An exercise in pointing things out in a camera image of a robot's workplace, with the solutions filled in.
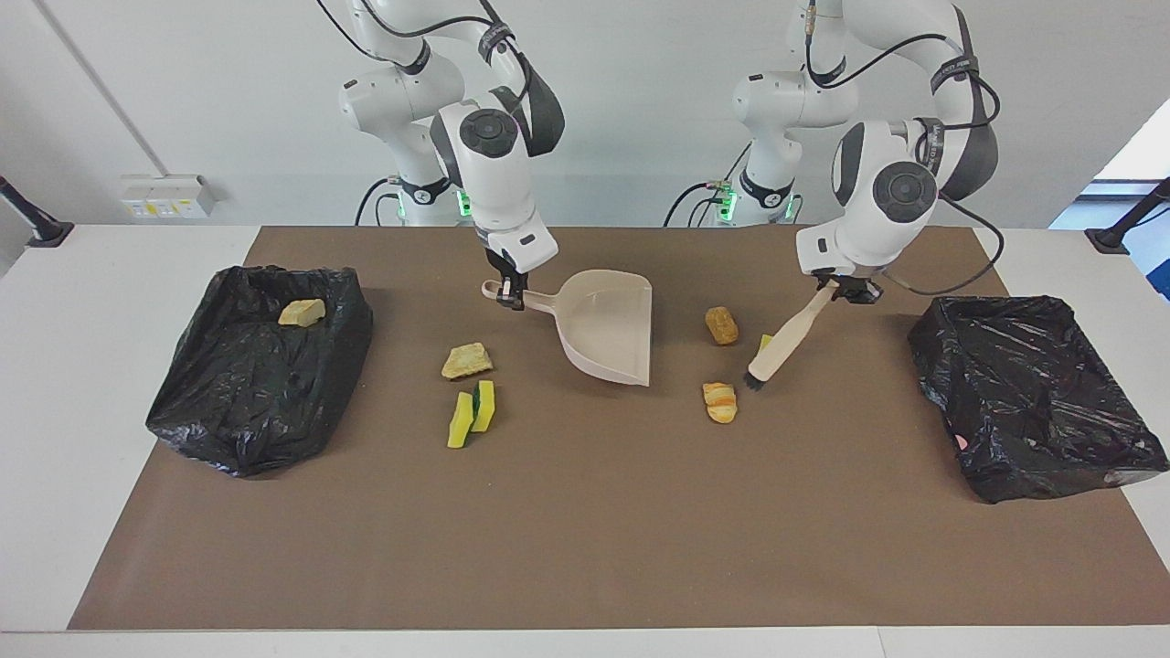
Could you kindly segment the beige stone-like foam chunk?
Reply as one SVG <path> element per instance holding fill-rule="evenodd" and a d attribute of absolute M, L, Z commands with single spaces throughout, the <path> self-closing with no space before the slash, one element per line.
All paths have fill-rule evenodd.
<path fill-rule="evenodd" d="M 443 361 L 441 375 L 443 379 L 459 381 L 481 372 L 493 371 L 493 358 L 490 358 L 488 350 L 486 350 L 484 343 L 472 342 L 467 343 L 467 345 L 457 345 L 450 349 L 446 361 Z"/>

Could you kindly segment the beige orange striped foam chunk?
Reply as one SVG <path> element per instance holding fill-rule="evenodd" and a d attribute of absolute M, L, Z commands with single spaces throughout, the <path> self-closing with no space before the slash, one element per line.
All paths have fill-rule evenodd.
<path fill-rule="evenodd" d="M 702 385 L 706 412 L 713 421 L 731 424 L 737 416 L 737 395 L 731 384 L 707 382 Z"/>

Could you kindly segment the beige brush with black bristles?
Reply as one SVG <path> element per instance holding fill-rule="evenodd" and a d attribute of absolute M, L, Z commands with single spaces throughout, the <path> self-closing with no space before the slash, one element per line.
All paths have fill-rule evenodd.
<path fill-rule="evenodd" d="M 801 345 L 803 340 L 811 333 L 812 325 L 815 324 L 815 317 L 832 302 L 835 292 L 835 281 L 824 285 L 801 308 L 801 311 L 794 313 L 794 316 L 790 317 L 786 324 L 782 325 L 782 329 L 778 329 L 768 345 L 758 350 L 745 370 L 744 383 L 748 388 L 760 390 L 773 378 L 782 369 L 782 364 L 792 356 L 794 350 Z"/>

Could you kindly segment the white wall socket box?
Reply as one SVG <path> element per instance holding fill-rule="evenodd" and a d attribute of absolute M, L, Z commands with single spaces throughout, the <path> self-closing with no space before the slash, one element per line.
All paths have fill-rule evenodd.
<path fill-rule="evenodd" d="M 201 220 L 218 201 L 202 174 L 122 174 L 121 203 L 135 220 Z"/>

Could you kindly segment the black clamp stand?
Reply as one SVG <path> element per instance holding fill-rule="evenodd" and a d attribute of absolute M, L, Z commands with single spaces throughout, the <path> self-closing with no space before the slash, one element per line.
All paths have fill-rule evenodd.
<path fill-rule="evenodd" d="M 74 222 L 61 221 L 47 211 L 37 207 L 21 196 L 13 185 L 0 174 L 0 198 L 13 208 L 18 215 L 25 218 L 25 222 L 32 229 L 32 238 L 27 241 L 30 249 L 54 249 L 61 245 L 75 228 Z"/>
<path fill-rule="evenodd" d="M 1142 221 L 1156 219 L 1158 208 L 1161 212 L 1170 211 L 1170 176 L 1158 181 L 1152 191 L 1145 193 L 1115 224 L 1108 228 L 1086 228 L 1083 234 L 1100 254 L 1129 255 L 1123 244 L 1127 234 Z"/>

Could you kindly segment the brown table mat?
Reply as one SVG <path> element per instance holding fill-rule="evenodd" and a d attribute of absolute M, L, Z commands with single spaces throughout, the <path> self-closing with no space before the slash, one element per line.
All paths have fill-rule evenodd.
<path fill-rule="evenodd" d="M 654 287 L 649 388 L 589 377 L 505 311 L 472 229 L 264 228 L 248 265 L 355 268 L 376 333 L 318 457 L 238 479 L 152 451 L 74 630 L 1145 625 L 1170 573 L 1122 491 L 982 503 L 892 286 L 833 304 L 766 388 L 763 333 L 814 295 L 790 228 L 560 228 L 532 287 Z M 707 308 L 739 341 L 718 347 Z M 443 379 L 452 348 L 493 371 Z M 495 414 L 446 446 L 457 393 Z M 702 385 L 731 384 L 713 421 Z"/>

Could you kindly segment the black bag bin with pink scrap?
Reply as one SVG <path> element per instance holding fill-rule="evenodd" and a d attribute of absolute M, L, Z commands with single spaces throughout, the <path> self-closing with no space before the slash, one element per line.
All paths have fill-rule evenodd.
<path fill-rule="evenodd" d="M 1170 473 L 1165 447 L 1062 299 L 937 297 L 908 342 L 920 391 L 940 407 L 961 474 L 983 503 Z"/>

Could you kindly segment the beige plastic dustpan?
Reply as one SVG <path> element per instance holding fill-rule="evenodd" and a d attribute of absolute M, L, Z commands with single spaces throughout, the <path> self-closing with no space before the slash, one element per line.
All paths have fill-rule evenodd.
<path fill-rule="evenodd" d="M 627 270 L 577 270 L 555 292 L 523 292 L 526 311 L 551 318 L 558 352 L 581 373 L 649 388 L 654 287 Z"/>

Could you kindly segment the black bag lined bin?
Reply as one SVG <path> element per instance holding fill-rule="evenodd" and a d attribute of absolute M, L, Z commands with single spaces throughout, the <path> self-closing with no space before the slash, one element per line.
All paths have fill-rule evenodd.
<path fill-rule="evenodd" d="M 278 325 L 323 299 L 318 324 Z M 209 279 L 144 424 L 185 458 L 256 477 L 325 450 L 355 396 L 376 313 L 352 268 L 233 266 Z"/>

